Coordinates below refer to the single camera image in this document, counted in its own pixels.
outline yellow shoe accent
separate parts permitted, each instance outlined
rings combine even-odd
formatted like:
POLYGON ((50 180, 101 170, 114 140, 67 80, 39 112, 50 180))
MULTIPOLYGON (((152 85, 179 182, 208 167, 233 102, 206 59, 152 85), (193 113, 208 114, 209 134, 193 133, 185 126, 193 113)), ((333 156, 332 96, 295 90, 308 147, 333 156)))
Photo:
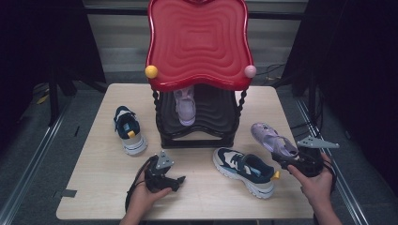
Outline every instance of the yellow shoe accent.
POLYGON ((135 137, 134 131, 130 131, 129 133, 127 133, 127 135, 129 135, 130 138, 135 137))
POLYGON ((271 177, 271 180, 279 180, 281 178, 281 172, 276 171, 274 175, 271 177))
POLYGON ((49 92, 50 92, 50 90, 49 89, 47 89, 44 93, 43 93, 43 95, 41 96, 41 98, 36 102, 36 104, 41 104, 41 103, 43 103, 46 99, 47 99, 47 97, 49 96, 49 92))

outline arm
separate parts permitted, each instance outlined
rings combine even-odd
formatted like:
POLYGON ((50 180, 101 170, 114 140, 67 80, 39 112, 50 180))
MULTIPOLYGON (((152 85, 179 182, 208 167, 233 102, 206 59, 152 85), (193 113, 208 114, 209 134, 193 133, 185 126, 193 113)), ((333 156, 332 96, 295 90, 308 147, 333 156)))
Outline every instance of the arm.
MULTIPOLYGON (((322 158, 330 162, 325 153, 322 158)), ((309 204, 314 210, 316 218, 321 225, 342 224, 335 214, 330 202, 330 189, 332 174, 326 168, 316 177, 306 177, 296 167, 289 165, 287 169, 295 176, 302 185, 302 192, 307 197, 309 204)))
POLYGON ((150 192, 146 188, 143 172, 141 172, 137 184, 134 192, 132 192, 129 208, 120 221, 120 225, 138 225, 141 218, 152 208, 155 201, 165 197, 172 191, 171 188, 165 188, 156 193, 150 192))

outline wooden table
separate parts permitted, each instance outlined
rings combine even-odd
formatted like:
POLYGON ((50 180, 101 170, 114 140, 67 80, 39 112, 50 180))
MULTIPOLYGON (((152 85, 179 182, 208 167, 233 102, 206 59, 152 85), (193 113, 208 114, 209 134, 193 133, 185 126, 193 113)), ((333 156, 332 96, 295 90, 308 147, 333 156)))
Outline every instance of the wooden table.
MULTIPOLYGON (((177 179, 186 175, 178 192, 156 202, 145 216, 158 219, 278 219, 311 218, 313 211, 300 191, 299 182, 271 159, 271 154, 255 141, 250 127, 267 122, 281 135, 293 141, 281 102, 272 87, 251 86, 243 105, 240 126, 235 138, 236 149, 255 154, 281 171, 274 181, 275 192, 266 200, 257 199, 243 182, 223 176, 215 168, 215 148, 166 149, 175 165, 167 173, 177 179)), ((193 133, 186 138, 203 138, 193 133)), ((155 124, 155 105, 148 84, 111 84, 84 144, 67 189, 77 190, 74 198, 64 197, 56 215, 60 219, 121 219, 125 214, 126 192, 138 169, 161 151, 160 134, 155 124), (115 133, 114 116, 125 105, 140 120, 147 149, 136 157, 125 154, 115 133)))

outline pink ball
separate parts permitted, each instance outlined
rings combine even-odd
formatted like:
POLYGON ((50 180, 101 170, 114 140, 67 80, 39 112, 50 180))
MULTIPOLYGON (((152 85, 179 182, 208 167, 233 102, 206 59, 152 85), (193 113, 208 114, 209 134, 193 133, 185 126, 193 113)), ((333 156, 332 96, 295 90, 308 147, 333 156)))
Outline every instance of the pink ball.
POLYGON ((256 73, 257 73, 257 69, 255 68, 255 66, 250 65, 250 66, 245 67, 246 77, 253 78, 256 73))

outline wrist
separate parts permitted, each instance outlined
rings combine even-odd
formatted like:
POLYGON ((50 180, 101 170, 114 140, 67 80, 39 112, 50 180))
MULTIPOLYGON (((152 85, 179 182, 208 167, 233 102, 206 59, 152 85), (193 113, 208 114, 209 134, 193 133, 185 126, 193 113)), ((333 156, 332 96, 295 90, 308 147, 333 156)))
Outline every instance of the wrist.
POLYGON ((309 198, 309 204, 313 210, 318 208, 331 208, 331 201, 329 196, 315 196, 314 198, 309 198))
POLYGON ((143 217, 143 215, 127 213, 122 218, 119 225, 138 225, 140 223, 142 217, 143 217))
POLYGON ((330 202, 318 202, 317 204, 312 204, 311 207, 313 208, 314 212, 329 212, 330 210, 333 210, 333 207, 330 202))

